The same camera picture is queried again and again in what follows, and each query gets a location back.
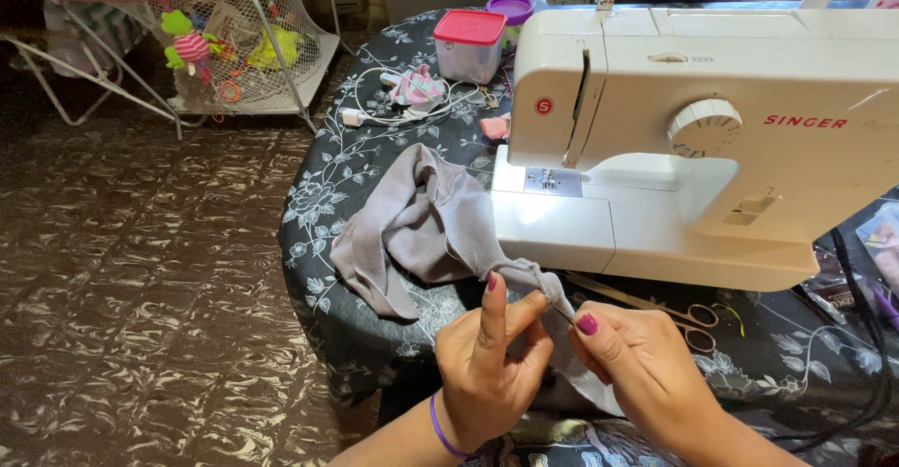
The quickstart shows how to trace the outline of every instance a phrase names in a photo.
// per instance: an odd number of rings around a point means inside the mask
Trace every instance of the woman's right hand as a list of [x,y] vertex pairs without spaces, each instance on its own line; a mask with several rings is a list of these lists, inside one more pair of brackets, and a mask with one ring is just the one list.
[[689,458],[730,427],[664,312],[588,301],[575,324],[568,336],[578,358],[612,385],[621,410],[658,447]]

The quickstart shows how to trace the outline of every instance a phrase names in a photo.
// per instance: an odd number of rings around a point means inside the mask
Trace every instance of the black cord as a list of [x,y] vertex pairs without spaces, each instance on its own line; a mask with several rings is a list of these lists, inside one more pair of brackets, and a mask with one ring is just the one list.
[[868,403],[865,405],[865,408],[861,411],[860,415],[850,419],[845,424],[838,425],[837,427],[833,427],[830,430],[825,430],[824,432],[819,432],[817,434],[803,436],[776,436],[771,438],[772,441],[808,441],[804,445],[790,450],[790,452],[792,453],[809,451],[819,445],[826,443],[828,440],[837,436],[841,432],[845,432],[857,427],[862,427],[863,425],[866,425],[871,421],[877,419],[878,417],[883,415],[884,412],[886,412],[886,408],[889,406],[890,398],[893,394],[893,368],[890,366],[889,359],[886,356],[884,327],[880,323],[880,320],[877,318],[877,315],[871,309],[871,305],[861,293],[859,284],[855,280],[855,275],[854,273],[852,273],[852,268],[850,266],[848,258],[848,250],[846,249],[846,243],[845,241],[843,241],[842,233],[840,233],[840,230],[838,228],[834,228],[833,230],[831,230],[831,238],[833,239],[833,245],[836,249],[837,261],[840,263],[843,274],[846,276],[846,284],[848,285],[849,293],[851,293],[852,298],[855,300],[856,310],[859,312],[859,316],[864,322],[865,329],[871,336],[871,341],[877,348],[877,353],[880,355],[880,360],[882,362],[880,372],[875,378],[874,390],[871,391],[871,397]]

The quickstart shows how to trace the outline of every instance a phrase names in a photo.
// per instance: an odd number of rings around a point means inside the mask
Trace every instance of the hand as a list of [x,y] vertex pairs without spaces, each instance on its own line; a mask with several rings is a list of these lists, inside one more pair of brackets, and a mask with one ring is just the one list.
[[629,311],[588,301],[568,337],[581,362],[658,447],[683,457],[730,426],[677,326],[661,311]]
[[[539,290],[507,306],[505,281],[490,273],[482,307],[437,332],[443,388],[435,408],[455,449],[472,452],[500,437],[531,405],[553,352],[553,341],[540,322],[546,306]],[[522,332],[522,356],[507,355],[509,343]]]

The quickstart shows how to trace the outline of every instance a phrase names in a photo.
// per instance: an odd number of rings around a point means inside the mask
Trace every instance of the scissors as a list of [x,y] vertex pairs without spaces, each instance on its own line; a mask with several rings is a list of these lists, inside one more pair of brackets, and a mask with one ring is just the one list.
[[[623,291],[618,291],[617,289],[606,286],[605,284],[600,284],[592,279],[587,279],[586,277],[584,277],[580,274],[569,272],[566,274],[566,278],[568,279],[569,282],[576,284],[576,285],[580,286],[581,288],[590,289],[591,291],[600,293],[601,295],[603,295],[605,297],[609,297],[610,299],[626,303],[627,305],[629,305],[631,307],[636,307],[637,309],[642,309],[644,311],[667,312],[668,314],[677,316],[678,318],[686,319],[692,323],[695,323],[699,326],[704,326],[706,328],[711,328],[718,324],[718,315],[712,309],[710,309],[702,304],[692,304],[689,308],[687,308],[687,314],[684,314],[682,312],[670,310],[667,307],[660,306],[649,300],[638,299],[634,296],[624,293]],[[694,309],[705,311],[707,314],[709,314],[711,316],[712,321],[710,323],[705,323],[704,321],[696,318],[696,316],[693,315]],[[692,326],[692,325],[687,325],[685,323],[679,323],[677,321],[674,321],[674,324],[683,328],[683,340],[687,341],[687,346],[690,346],[692,349],[695,349],[701,353],[711,353],[715,350],[715,338],[711,334],[709,334],[708,332],[703,330],[702,328],[698,328],[698,327]],[[703,345],[710,344],[711,347],[696,346],[691,341],[691,334],[693,334],[692,336],[694,338],[696,337],[696,335],[705,337],[705,341],[702,342],[702,344]]]

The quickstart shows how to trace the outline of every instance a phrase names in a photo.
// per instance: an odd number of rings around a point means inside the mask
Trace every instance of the tiled floor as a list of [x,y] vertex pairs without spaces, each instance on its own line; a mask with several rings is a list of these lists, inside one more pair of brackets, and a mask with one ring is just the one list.
[[[132,63],[164,84],[143,49]],[[3,69],[0,465],[322,465],[370,433],[376,402],[332,408],[284,289],[274,234],[301,119],[208,123],[179,143],[113,95],[70,128]]]

